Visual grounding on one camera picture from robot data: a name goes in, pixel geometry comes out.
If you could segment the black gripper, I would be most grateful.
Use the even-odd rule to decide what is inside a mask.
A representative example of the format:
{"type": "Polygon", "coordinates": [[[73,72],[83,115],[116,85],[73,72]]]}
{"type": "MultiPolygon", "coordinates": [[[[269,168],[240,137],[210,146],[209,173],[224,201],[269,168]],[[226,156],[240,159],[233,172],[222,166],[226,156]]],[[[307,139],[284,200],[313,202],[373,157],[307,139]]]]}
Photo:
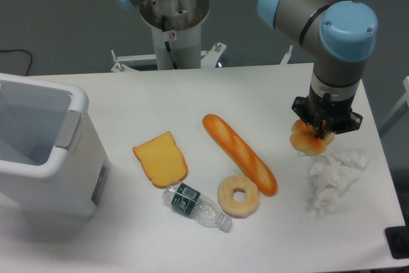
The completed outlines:
{"type": "Polygon", "coordinates": [[[315,129],[315,138],[325,139],[329,133],[344,134],[358,130],[362,116],[353,112],[352,102],[359,82],[338,87],[312,75],[308,96],[296,97],[291,108],[306,124],[315,129]]]}

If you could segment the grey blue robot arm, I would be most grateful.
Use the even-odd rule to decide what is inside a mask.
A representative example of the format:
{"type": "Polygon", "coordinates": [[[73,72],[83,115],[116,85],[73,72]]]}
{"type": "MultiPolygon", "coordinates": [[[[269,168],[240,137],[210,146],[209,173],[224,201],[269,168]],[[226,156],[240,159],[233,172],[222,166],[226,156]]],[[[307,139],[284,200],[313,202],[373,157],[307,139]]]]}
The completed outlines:
{"type": "MultiPolygon", "coordinates": [[[[137,9],[151,27],[161,70],[201,68],[201,26],[209,0],[116,0],[137,9]]],[[[376,41],[378,19],[357,0],[258,0],[258,15],[271,28],[315,57],[309,94],[292,108],[316,137],[357,130],[351,108],[376,41]]]]}

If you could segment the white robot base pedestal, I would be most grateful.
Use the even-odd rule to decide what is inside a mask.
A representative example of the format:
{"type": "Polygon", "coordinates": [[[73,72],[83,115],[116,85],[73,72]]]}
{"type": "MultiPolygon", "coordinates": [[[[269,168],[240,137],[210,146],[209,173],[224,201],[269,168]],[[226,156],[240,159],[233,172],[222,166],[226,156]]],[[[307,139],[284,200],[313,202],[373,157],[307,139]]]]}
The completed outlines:
{"type": "Polygon", "coordinates": [[[179,69],[200,68],[201,28],[209,10],[209,0],[147,0],[139,6],[160,66],[168,51],[179,69]]]}

